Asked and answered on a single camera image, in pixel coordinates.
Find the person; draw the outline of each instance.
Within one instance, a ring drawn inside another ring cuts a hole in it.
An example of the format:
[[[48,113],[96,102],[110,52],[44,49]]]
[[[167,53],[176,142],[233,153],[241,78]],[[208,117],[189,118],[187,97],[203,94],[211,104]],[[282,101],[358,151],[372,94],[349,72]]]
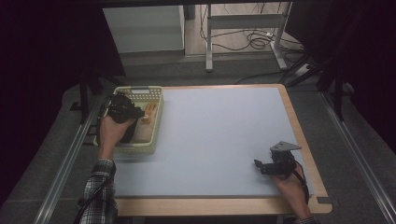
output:
[[[114,198],[114,174],[116,173],[116,165],[113,161],[114,148],[127,128],[134,122],[135,119],[129,119],[118,124],[109,116],[102,119],[98,161],[93,166],[82,196],[78,201],[79,213],[75,223],[116,223],[118,207]],[[296,171],[304,176],[300,165],[297,166]],[[295,175],[286,179],[282,176],[271,176],[271,178],[295,215],[296,220],[293,223],[319,223],[311,215],[305,202],[301,182]]]

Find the plaid sleeve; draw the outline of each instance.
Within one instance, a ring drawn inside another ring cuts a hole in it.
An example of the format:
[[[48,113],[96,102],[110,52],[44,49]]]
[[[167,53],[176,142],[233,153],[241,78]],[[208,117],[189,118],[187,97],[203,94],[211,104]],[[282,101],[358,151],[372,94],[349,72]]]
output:
[[[81,206],[110,178],[110,182],[103,188],[97,197],[84,211],[80,223],[115,223],[118,207],[114,199],[114,174],[116,164],[114,161],[98,160],[93,167],[91,175],[85,185],[84,192],[78,201],[78,210]]]
[[[309,217],[293,221],[293,224],[320,224],[316,217]]]

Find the yellow basket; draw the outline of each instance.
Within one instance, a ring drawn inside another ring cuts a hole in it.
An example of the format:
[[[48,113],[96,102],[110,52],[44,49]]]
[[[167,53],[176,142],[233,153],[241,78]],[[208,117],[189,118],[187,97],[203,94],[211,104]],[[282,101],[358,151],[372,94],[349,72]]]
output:
[[[141,108],[143,108],[143,106],[147,103],[157,103],[158,108],[150,141],[147,143],[136,143],[133,139],[132,142],[129,144],[118,143],[115,147],[115,152],[118,154],[126,154],[126,156],[153,154],[155,152],[158,129],[160,126],[161,114],[163,112],[163,88],[159,86],[117,87],[114,90],[114,94],[117,93],[125,94],[125,96],[131,99],[132,103],[134,103],[135,106],[140,106]],[[93,143],[97,146],[96,137],[93,139]]]

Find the wall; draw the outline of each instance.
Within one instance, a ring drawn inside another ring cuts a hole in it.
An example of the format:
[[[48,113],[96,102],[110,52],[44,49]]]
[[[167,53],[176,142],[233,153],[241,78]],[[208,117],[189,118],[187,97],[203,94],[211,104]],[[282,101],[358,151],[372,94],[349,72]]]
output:
[[[119,53],[184,49],[182,6],[104,8]]]

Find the hand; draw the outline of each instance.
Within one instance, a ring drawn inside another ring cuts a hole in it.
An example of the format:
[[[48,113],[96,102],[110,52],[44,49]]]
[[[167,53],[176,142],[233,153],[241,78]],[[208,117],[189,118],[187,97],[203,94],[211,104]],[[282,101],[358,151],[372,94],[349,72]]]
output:
[[[304,176],[303,170],[299,164],[297,164],[297,168],[295,170],[300,176]],[[282,176],[273,175],[271,178],[274,180],[280,193],[286,201],[288,201],[297,219],[312,217],[311,211],[305,203],[303,187],[297,176],[291,174],[285,179],[282,178]]]
[[[124,136],[128,127],[135,121],[136,119],[128,119],[124,123],[118,124],[110,116],[102,118],[100,124],[99,159],[113,160],[114,147]]]

